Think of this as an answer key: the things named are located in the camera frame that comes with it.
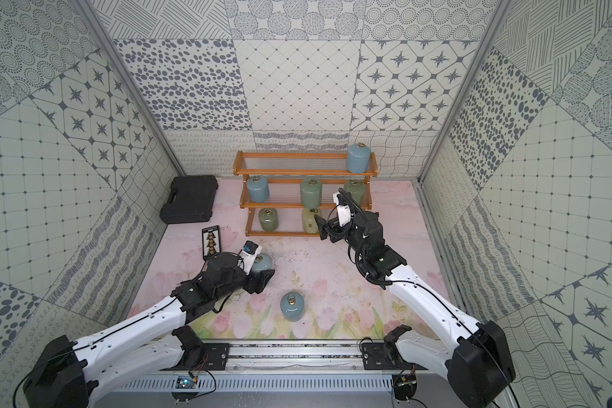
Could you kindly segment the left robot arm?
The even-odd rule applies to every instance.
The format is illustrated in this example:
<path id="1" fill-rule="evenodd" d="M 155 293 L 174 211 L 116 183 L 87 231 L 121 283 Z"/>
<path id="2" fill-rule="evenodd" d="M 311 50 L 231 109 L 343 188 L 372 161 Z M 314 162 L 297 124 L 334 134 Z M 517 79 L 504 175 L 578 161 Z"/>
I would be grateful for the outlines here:
<path id="1" fill-rule="evenodd" d="M 259 259 L 246 252 L 218 253 L 196 277 L 139 314 L 75 341 L 66 335 L 52 340 L 14 394 L 23 394 L 30 407 L 91 407 L 149 373 L 205 367 L 205 344 L 190 324 L 222 311 L 239 290 L 262 293 L 275 270 L 260 270 Z"/>

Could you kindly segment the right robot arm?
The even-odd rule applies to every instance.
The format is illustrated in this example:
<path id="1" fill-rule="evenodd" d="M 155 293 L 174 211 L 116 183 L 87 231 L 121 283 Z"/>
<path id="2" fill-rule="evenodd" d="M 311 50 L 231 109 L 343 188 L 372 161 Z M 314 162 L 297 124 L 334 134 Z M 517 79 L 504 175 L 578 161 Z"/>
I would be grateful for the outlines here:
<path id="1" fill-rule="evenodd" d="M 384 343 L 396 360 L 445 378 L 467 407 L 496 404 L 516 378 L 503 329 L 494 321 L 477 320 L 430 287 L 386 244 L 375 212 L 341 207 L 334 219 L 314 220 L 321 239 L 347 243 L 366 282 L 389 291 L 435 333 L 435 338 L 426 338 L 406 326 L 391 331 Z"/>

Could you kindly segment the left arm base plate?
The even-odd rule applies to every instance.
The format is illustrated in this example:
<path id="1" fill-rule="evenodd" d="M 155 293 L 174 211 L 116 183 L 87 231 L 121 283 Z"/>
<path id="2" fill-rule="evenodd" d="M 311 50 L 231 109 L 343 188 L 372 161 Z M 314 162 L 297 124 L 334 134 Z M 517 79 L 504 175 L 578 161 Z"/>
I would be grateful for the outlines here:
<path id="1" fill-rule="evenodd" d="M 224 371 L 231 351 L 230 343 L 204 343 L 193 350 L 184 351 L 180 360 L 165 371 L 197 371 L 199 368 L 210 372 Z"/>

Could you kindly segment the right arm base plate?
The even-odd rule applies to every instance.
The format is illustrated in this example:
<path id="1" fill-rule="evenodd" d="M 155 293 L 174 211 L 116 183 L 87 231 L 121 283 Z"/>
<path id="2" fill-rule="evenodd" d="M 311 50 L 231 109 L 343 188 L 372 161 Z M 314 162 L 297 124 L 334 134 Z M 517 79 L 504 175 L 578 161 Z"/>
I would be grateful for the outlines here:
<path id="1" fill-rule="evenodd" d="M 397 352 L 396 347 L 383 342 L 362 342 L 359 344 L 363 367 L 366 371 L 415 370 L 425 367 L 406 362 Z"/>

